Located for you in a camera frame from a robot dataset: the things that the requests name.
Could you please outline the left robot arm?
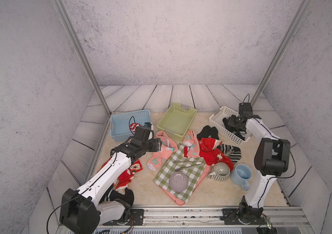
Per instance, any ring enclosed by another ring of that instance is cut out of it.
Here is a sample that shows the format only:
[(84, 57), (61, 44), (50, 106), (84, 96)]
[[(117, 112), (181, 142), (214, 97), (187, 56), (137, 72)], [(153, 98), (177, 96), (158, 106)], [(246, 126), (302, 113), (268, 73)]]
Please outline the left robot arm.
[(97, 174), (78, 189), (68, 189), (63, 194), (60, 223), (75, 234), (92, 234), (98, 225), (111, 221), (126, 223), (134, 194), (126, 189), (122, 195), (113, 184), (145, 153), (159, 152), (161, 146), (151, 123), (137, 126), (134, 135), (111, 150), (110, 159)]

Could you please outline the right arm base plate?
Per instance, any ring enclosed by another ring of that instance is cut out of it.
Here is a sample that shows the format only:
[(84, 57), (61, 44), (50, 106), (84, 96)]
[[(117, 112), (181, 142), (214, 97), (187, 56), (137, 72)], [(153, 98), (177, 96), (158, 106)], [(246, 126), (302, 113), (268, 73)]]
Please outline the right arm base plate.
[(266, 221), (261, 209), (222, 209), (220, 220), (225, 225), (265, 225)]

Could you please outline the red white striped sock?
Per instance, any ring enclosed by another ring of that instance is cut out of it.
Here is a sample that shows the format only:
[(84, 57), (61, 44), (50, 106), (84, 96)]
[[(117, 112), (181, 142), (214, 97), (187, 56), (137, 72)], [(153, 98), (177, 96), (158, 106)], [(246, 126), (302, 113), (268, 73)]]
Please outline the red white striped sock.
[(130, 123), (129, 124), (129, 129), (130, 129), (130, 132), (134, 135), (135, 132), (136, 132), (136, 128), (140, 126), (138, 123)]

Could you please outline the red santa sock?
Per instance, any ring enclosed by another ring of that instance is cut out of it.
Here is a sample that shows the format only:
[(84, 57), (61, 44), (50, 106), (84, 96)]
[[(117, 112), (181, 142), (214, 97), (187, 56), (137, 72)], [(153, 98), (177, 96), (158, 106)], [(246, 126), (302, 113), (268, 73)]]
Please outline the red santa sock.
[(128, 188), (128, 184), (134, 179), (134, 175), (143, 170), (143, 166), (140, 160), (136, 160), (128, 169), (119, 175), (119, 177), (110, 186), (110, 189), (115, 191), (125, 190)]

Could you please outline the black sock with label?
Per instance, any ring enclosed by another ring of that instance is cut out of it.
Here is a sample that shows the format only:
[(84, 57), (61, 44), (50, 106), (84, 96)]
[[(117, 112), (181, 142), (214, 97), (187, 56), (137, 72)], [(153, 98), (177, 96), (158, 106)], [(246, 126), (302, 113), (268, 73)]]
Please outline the black sock with label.
[(223, 124), (225, 126), (225, 129), (229, 132), (231, 132), (232, 134), (235, 134), (236, 133), (236, 129), (235, 127), (232, 127), (231, 125), (229, 125), (229, 120), (227, 118), (223, 118), (222, 119), (223, 121)]

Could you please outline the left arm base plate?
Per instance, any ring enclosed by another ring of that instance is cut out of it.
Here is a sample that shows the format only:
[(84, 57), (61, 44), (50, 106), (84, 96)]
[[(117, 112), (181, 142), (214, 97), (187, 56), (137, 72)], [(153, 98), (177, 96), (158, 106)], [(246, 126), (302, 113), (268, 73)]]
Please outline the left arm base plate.
[(102, 224), (103, 226), (142, 226), (144, 221), (144, 209), (131, 209), (127, 221), (112, 220)]

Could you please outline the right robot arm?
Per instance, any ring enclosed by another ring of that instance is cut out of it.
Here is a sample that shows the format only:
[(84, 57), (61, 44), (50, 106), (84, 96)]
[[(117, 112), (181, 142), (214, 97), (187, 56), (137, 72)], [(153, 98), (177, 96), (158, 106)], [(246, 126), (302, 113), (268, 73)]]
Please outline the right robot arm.
[(275, 135), (258, 115), (253, 114), (249, 102), (239, 104), (237, 116), (231, 116), (227, 125), (236, 130), (249, 131), (259, 142), (254, 156), (256, 176), (248, 193), (239, 204), (237, 217), (243, 223), (261, 218), (266, 196), (271, 186), (288, 170), (290, 142)]

